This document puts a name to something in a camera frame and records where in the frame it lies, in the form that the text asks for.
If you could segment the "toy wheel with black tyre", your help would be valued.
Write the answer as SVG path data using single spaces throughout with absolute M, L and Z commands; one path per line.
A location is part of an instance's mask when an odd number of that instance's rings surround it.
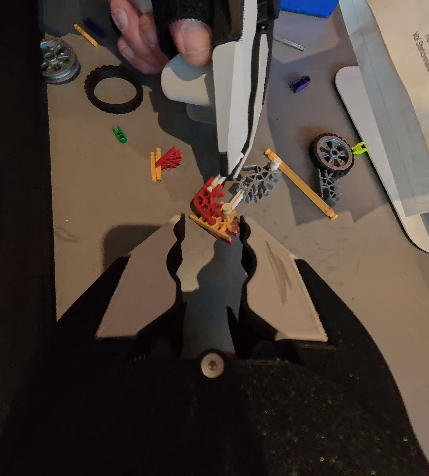
M 337 177 L 349 173 L 355 161 L 349 144 L 333 133 L 320 134 L 313 140 L 310 157 L 316 168 L 326 170 Z

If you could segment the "silver toy wheel hub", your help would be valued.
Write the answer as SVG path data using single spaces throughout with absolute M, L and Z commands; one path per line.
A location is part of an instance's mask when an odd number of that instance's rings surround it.
M 41 73 L 46 84 L 67 84 L 80 73 L 81 65 L 73 48 L 61 39 L 40 42 Z

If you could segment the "person's left hand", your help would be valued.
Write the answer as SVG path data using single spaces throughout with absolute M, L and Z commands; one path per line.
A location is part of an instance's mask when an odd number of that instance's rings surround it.
M 110 1 L 120 33 L 117 47 L 125 61 L 143 74 L 157 75 L 170 58 L 203 67 L 212 57 L 212 1 L 152 1 L 142 12 L 132 1 Z

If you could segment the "red connector with white rod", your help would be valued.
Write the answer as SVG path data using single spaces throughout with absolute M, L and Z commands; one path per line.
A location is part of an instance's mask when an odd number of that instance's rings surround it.
M 216 218 L 222 216 L 222 204 L 216 199 L 225 197 L 223 192 L 225 177 L 217 175 L 211 177 L 194 197 L 194 206 L 197 213 L 208 225 L 214 225 Z

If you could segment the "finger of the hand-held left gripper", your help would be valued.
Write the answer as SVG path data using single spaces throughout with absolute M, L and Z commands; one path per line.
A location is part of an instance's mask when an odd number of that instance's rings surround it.
M 243 1 L 240 39 L 217 45 L 212 53 L 220 175 L 224 178 L 243 158 L 250 133 L 248 111 L 256 24 L 257 1 Z
M 233 80 L 230 111 L 230 176 L 241 171 L 253 148 L 263 107 L 270 66 L 268 34 L 260 29 L 253 34 L 251 49 L 247 40 L 239 46 L 241 63 Z

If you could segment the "grey toy connector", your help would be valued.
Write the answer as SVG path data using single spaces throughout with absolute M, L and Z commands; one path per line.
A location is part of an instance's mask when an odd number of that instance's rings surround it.
M 342 200 L 343 194 L 339 192 L 341 186 L 336 184 L 337 180 L 333 173 L 318 169 L 318 195 L 331 208 Z
M 282 176 L 280 170 L 271 171 L 270 164 L 243 167 L 241 173 L 234 179 L 236 185 L 234 195 L 244 188 L 242 201 L 246 203 L 258 203 L 268 197 Z

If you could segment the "long yellow toy rod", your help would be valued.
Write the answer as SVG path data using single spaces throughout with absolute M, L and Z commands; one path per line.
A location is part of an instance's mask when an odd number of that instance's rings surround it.
M 266 149 L 264 155 L 270 160 L 274 157 L 279 157 L 271 149 Z M 334 220 L 338 217 L 338 214 L 327 205 L 314 191 L 310 188 L 284 161 L 280 165 L 281 172 L 294 184 L 296 187 L 304 193 L 309 200 L 314 203 L 330 220 Z

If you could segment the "printed instruction sheet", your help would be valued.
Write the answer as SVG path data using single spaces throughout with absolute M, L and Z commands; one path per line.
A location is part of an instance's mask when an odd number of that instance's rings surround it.
M 429 150 L 429 0 L 367 1 Z

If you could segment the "thin metal pin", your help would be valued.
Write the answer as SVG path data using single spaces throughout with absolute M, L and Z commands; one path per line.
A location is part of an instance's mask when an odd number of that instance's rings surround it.
M 286 39 L 286 38 L 283 38 L 283 37 L 281 37 L 281 36 L 279 36 L 279 35 L 274 35 L 274 36 L 273 36 L 273 39 L 274 39 L 275 41 L 277 41 L 278 43 L 283 44 L 283 45 L 286 45 L 286 46 L 288 46 L 288 47 L 290 47 L 290 48 L 292 48 L 292 49 L 295 49 L 295 50 L 297 50 L 297 51 L 301 51 L 301 52 L 305 51 L 305 47 L 304 47 L 303 45 L 300 45 L 300 44 L 298 44 L 298 43 L 296 43 L 296 42 L 294 42 L 294 41 L 291 41 L 291 40 L 288 40 L 288 39 Z

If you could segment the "purple toy clip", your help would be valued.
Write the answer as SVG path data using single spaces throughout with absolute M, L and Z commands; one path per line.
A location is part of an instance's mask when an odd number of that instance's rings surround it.
M 90 17 L 84 17 L 82 19 L 83 24 L 87 27 L 93 34 L 96 35 L 97 38 L 103 39 L 105 38 L 104 30 Z
M 300 93 L 304 91 L 311 83 L 311 78 L 308 75 L 301 76 L 300 78 L 294 80 L 290 86 L 289 89 L 294 93 Z

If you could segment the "blue plastic bin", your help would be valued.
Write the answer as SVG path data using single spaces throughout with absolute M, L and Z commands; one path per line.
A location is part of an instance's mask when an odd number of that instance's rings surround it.
M 328 18 L 338 4 L 338 0 L 281 0 L 280 10 Z

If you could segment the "yellow toy connector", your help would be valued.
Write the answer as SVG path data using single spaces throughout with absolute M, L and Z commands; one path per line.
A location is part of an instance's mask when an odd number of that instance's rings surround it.
M 201 228 L 207 230 L 212 236 L 214 236 L 213 232 L 212 232 L 212 227 L 213 225 L 210 225 L 206 219 L 202 218 L 202 217 L 196 217 L 194 215 L 190 215 L 189 218 L 194 222 L 196 223 L 197 225 L 199 225 Z M 219 222 L 224 222 L 226 221 L 223 217 L 215 217 L 215 224 L 216 223 L 219 223 Z M 237 221 L 238 225 L 239 225 L 239 220 L 238 220 L 238 216 L 237 216 L 237 213 L 236 211 L 234 211 L 234 220 L 232 221 Z

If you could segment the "black toy tyre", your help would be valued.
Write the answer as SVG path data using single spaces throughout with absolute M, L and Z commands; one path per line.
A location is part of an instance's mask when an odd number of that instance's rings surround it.
M 97 98 L 95 95 L 96 86 L 101 81 L 110 78 L 118 78 L 130 83 L 135 87 L 135 96 L 129 101 L 119 104 L 108 103 Z M 84 87 L 89 101 L 99 110 L 109 114 L 130 113 L 136 110 L 144 99 L 143 85 L 132 72 L 122 65 L 104 65 L 92 70 L 86 77 Z

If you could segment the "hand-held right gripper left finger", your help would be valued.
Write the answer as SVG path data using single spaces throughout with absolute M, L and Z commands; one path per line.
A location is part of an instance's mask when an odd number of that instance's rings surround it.
M 174 216 L 128 254 L 96 338 L 135 337 L 182 300 L 185 215 Z

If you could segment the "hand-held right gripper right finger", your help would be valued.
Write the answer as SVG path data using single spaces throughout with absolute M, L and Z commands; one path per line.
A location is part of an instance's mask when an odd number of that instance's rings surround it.
M 327 342 L 294 254 L 247 216 L 240 219 L 240 241 L 246 273 L 240 312 L 275 341 Z

